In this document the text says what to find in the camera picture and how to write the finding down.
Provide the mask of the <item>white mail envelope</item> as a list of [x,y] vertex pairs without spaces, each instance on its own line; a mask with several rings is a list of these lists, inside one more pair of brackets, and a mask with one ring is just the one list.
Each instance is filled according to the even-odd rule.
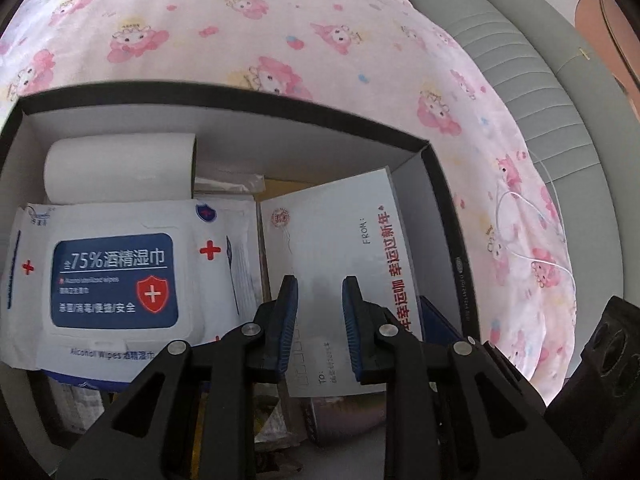
[[298,309],[286,371],[293,398],[356,396],[342,306],[344,278],[364,300],[389,308],[419,336],[418,294],[392,175],[379,169],[265,200],[260,205],[270,285],[298,281]]

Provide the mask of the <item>alcohol wipes pack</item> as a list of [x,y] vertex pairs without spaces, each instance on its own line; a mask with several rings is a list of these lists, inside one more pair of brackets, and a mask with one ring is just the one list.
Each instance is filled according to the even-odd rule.
[[17,209],[1,280],[1,359],[117,389],[171,341],[249,321],[262,296],[251,198]]

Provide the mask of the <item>white paper roll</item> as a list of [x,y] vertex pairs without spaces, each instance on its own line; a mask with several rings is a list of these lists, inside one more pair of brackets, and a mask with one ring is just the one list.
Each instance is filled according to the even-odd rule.
[[119,133],[52,144],[43,183],[55,204],[188,200],[193,194],[193,133]]

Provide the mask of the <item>black storage box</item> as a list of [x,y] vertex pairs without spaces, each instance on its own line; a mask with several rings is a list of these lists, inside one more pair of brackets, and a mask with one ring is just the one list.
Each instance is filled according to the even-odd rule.
[[[44,162],[52,144],[119,133],[193,133],[196,150],[189,200],[209,196],[254,200],[262,282],[257,310],[275,300],[280,290],[269,281],[262,202],[388,170],[418,294],[421,333],[416,338],[425,336],[430,327],[424,302],[438,307],[463,336],[480,333],[468,252],[430,141],[308,101],[211,84],[81,84],[18,99],[1,133],[2,274],[17,209],[28,204],[68,206],[50,202],[44,188]],[[304,477],[387,479],[385,433],[386,429],[378,430],[326,452],[303,448]],[[59,479],[58,466],[71,449],[56,464],[43,468],[29,436],[21,434],[16,443],[3,441],[2,477]]]

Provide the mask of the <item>round glass side table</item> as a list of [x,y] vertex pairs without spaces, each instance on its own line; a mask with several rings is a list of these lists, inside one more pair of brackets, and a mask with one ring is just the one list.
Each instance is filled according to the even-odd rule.
[[615,0],[599,0],[599,6],[611,45],[610,57],[628,81],[639,88],[639,36]]

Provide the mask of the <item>pink cartoon print blanket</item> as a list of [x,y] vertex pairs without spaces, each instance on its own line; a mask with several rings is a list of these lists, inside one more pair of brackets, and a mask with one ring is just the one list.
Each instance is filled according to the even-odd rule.
[[496,158],[530,157],[524,136],[461,44],[409,0],[25,0],[1,37],[3,114],[35,92],[133,79],[302,99],[430,141],[462,226],[480,334],[544,400],[560,392],[576,304],[538,289],[495,229]]

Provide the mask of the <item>grey upholstered sofa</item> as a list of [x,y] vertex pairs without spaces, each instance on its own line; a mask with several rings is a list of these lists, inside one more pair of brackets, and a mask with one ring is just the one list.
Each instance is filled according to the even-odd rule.
[[608,300],[639,300],[639,122],[546,0],[409,0],[483,73],[559,196],[585,339]]

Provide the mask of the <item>white wired earphones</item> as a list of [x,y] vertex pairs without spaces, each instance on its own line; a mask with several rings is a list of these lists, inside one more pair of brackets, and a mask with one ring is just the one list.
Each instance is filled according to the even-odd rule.
[[528,267],[533,284],[576,304],[577,284],[562,212],[526,151],[496,158],[495,229],[504,251]]

